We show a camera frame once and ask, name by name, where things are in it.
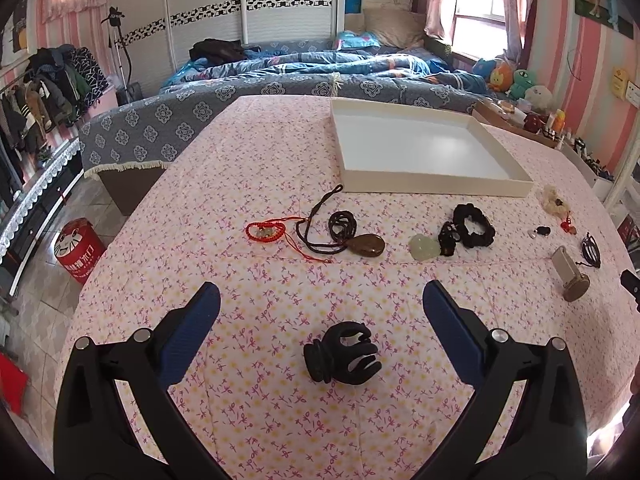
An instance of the window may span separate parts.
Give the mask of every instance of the window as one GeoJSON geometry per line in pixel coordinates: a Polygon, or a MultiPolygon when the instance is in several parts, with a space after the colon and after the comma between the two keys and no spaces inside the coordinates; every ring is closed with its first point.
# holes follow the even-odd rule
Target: window
{"type": "Polygon", "coordinates": [[[507,47],[503,0],[457,0],[452,47],[476,59],[502,54],[507,47]]]}

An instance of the pink striped wall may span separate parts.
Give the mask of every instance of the pink striped wall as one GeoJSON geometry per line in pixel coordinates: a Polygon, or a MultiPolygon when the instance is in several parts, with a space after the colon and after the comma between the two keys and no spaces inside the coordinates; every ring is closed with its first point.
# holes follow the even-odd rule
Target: pink striped wall
{"type": "Polygon", "coordinates": [[[635,78],[636,41],[574,13],[574,0],[538,0],[529,69],[554,94],[567,125],[600,161],[614,170],[632,133],[638,110],[609,89],[614,67],[635,78]]]}
{"type": "MultiPolygon", "coordinates": [[[[87,47],[105,74],[115,73],[113,60],[108,48],[107,25],[100,20],[107,16],[106,6],[72,12],[51,22],[42,23],[40,18],[42,0],[36,3],[36,47],[52,48],[63,43],[76,47],[87,47]]],[[[24,72],[27,63],[18,65],[0,77],[0,88],[24,72]]]]}

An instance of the yellow sign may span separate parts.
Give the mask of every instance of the yellow sign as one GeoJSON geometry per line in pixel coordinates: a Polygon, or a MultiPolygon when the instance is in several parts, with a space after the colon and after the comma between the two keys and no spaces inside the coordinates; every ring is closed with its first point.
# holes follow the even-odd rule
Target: yellow sign
{"type": "Polygon", "coordinates": [[[618,99],[625,99],[626,84],[629,82],[629,74],[624,68],[614,68],[611,78],[611,91],[618,99]]]}

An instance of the red bucket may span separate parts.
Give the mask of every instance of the red bucket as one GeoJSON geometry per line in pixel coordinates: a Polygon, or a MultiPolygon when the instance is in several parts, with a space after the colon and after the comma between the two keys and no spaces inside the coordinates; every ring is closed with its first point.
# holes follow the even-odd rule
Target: red bucket
{"type": "Polygon", "coordinates": [[[53,253],[69,273],[84,285],[106,248],[91,222],[79,218],[62,228],[53,253]]]}

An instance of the blue patterned blanket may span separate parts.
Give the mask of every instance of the blue patterned blanket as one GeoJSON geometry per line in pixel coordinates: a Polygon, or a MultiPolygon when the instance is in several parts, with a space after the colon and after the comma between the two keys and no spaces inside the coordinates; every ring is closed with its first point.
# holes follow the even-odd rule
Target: blue patterned blanket
{"type": "MultiPolygon", "coordinates": [[[[282,74],[332,74],[375,75],[391,78],[416,78],[436,84],[449,84],[475,94],[487,94],[484,79],[467,72],[442,72],[435,60],[422,60],[409,54],[385,54],[372,56],[366,53],[348,52],[299,52],[286,56],[249,59],[221,66],[201,69],[197,62],[188,64],[169,79],[165,85],[177,86],[186,82],[217,80],[222,78],[256,78],[282,74]]],[[[167,92],[166,86],[161,93],[167,92]]]]}

